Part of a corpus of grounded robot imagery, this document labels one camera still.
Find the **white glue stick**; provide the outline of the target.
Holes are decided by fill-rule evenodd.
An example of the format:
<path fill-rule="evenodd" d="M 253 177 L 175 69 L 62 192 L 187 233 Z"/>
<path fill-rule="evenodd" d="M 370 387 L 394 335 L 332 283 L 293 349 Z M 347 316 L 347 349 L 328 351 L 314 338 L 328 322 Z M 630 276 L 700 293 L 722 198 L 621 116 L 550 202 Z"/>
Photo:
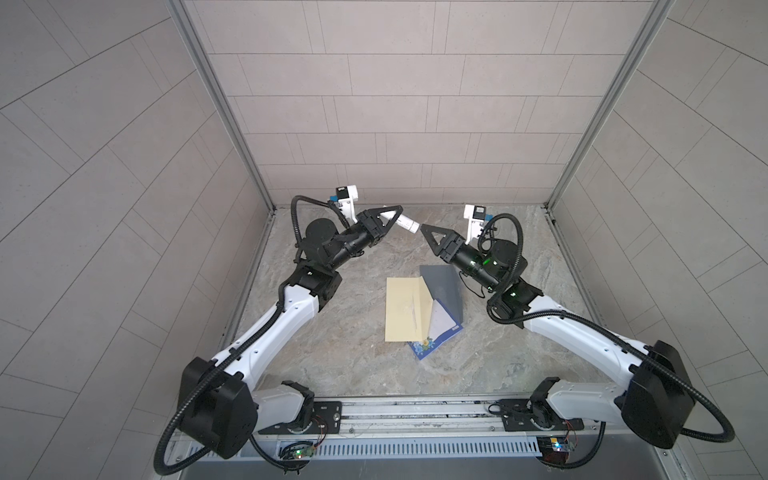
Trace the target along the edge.
<path fill-rule="evenodd" d="M 397 226 L 409 231 L 410 233 L 416 234 L 419 231 L 420 224 L 411 218 L 403 215 L 402 213 L 397 213 L 394 210 L 385 211 L 380 214 L 380 216 L 383 219 L 386 219 L 387 221 L 394 221 Z"/>

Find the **yellow paper envelope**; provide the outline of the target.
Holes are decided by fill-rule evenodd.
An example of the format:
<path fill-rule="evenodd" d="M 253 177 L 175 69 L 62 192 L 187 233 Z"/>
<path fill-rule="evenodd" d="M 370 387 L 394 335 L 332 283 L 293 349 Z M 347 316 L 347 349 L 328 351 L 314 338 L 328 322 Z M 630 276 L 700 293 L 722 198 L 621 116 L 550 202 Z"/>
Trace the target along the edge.
<path fill-rule="evenodd" d="M 422 277 L 386 280 L 385 341 L 427 339 L 433 298 Z"/>

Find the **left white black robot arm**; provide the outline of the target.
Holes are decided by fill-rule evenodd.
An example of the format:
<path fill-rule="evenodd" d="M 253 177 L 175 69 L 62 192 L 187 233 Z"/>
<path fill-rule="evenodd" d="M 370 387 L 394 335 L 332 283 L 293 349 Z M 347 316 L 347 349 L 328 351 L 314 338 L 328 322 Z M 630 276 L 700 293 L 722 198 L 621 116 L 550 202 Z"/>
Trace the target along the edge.
<path fill-rule="evenodd" d="M 342 282 L 339 267 L 379 244 L 395 225 L 410 233 L 420 228 L 400 205 L 356 211 L 355 199 L 292 199 L 295 268 L 279 285 L 276 303 L 249 330 L 212 359 L 196 357 L 185 367 L 177 410 L 154 452 L 156 474 L 178 473 L 210 452 L 229 459 L 263 428 L 311 425 L 314 394 L 301 384 L 286 381 L 252 397 L 264 371 L 333 298 Z"/>

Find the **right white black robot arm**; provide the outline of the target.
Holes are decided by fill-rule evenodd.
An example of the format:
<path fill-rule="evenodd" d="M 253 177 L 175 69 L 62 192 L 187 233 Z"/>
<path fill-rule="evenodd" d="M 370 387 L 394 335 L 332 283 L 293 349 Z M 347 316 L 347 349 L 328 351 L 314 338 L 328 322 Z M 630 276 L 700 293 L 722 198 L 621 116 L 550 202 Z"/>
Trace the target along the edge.
<path fill-rule="evenodd" d="M 420 231 L 436 257 L 487 291 L 486 313 L 492 321 L 554 341 L 609 379 L 577 384 L 550 378 L 545 390 L 531 397 L 533 409 L 561 419 L 623 424 L 658 448 L 672 447 L 680 436 L 709 443 L 734 440 L 732 423 L 691 384 L 673 346 L 621 336 L 569 311 L 523 279 L 524 234 L 513 214 L 491 217 L 474 245 L 451 229 L 424 224 Z"/>

